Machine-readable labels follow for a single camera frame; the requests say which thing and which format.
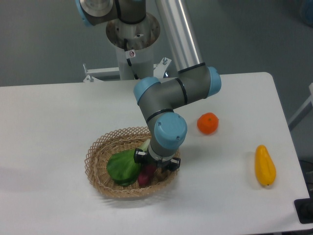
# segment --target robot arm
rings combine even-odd
[[[120,19],[128,25],[124,31],[129,32],[132,25],[139,25],[146,18],[145,0],[76,1],[83,9],[83,16],[93,25]],[[216,94],[221,88],[221,78],[216,69],[207,67],[202,60],[184,0],[156,0],[156,4],[179,77],[163,83],[155,77],[146,77],[134,87],[152,135],[148,151],[137,149],[134,160],[176,170],[180,159],[173,156],[185,139],[187,124],[173,110]]]
[[[136,24],[146,17],[145,0],[75,0],[78,11],[86,25],[120,19]]]

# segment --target black cable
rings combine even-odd
[[[127,39],[126,39],[126,38],[124,38],[124,51],[127,51]],[[126,60],[127,60],[128,66],[131,67],[131,70],[133,71],[133,74],[134,74],[135,79],[138,80],[139,77],[138,77],[137,73],[135,73],[135,71],[134,71],[133,68],[132,68],[132,63],[131,63],[130,58],[128,58],[128,59],[126,59]]]

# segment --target gray floor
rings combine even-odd
[[[206,63],[221,74],[272,74],[289,119],[313,82],[313,28],[297,1],[186,1]],[[159,19],[153,0],[147,9]],[[105,25],[86,28],[73,0],[2,0],[0,32],[0,86],[81,82],[83,63],[117,66]],[[155,62],[172,58],[164,33],[156,47]],[[298,156],[313,156],[313,113],[291,134]]]

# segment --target orange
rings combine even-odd
[[[214,113],[203,114],[197,121],[197,127],[204,134],[212,134],[219,126],[219,119]]]

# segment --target silver metal tube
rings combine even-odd
[[[156,0],[178,71],[203,62],[184,0]]]

